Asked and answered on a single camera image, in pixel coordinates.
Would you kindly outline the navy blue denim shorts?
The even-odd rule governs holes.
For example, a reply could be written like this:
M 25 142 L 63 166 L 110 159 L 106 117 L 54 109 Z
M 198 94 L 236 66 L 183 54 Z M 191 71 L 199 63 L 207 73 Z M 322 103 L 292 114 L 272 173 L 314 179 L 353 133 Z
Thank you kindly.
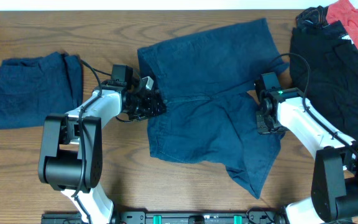
M 166 40 L 137 51 L 167 110 L 150 118 L 150 155 L 179 163 L 221 163 L 230 178 L 259 198 L 280 152 L 279 134 L 259 134 L 254 82 L 288 65 L 266 19 Z

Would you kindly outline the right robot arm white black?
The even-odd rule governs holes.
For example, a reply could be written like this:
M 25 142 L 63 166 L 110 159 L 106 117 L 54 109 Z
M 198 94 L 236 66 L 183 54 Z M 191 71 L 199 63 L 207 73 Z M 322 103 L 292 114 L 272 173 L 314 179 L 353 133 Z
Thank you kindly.
M 292 132 L 314 159 L 310 197 L 284 208 L 284 223 L 352 223 L 358 217 L 358 142 L 340 132 L 297 88 L 284 90 L 275 73 L 255 81 L 259 134 Z

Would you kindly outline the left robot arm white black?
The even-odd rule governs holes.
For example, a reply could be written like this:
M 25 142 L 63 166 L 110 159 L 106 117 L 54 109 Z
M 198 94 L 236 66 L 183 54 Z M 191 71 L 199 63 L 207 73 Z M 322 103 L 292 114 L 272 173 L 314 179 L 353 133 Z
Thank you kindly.
M 154 80 L 127 65 L 114 65 L 109 79 L 98 81 L 90 98 L 44 121 L 38 175 L 41 182 L 68 197 L 78 213 L 45 213 L 42 223 L 119 223 L 114 203 L 100 184 L 102 130 L 121 113 L 127 122 L 166 111 Z

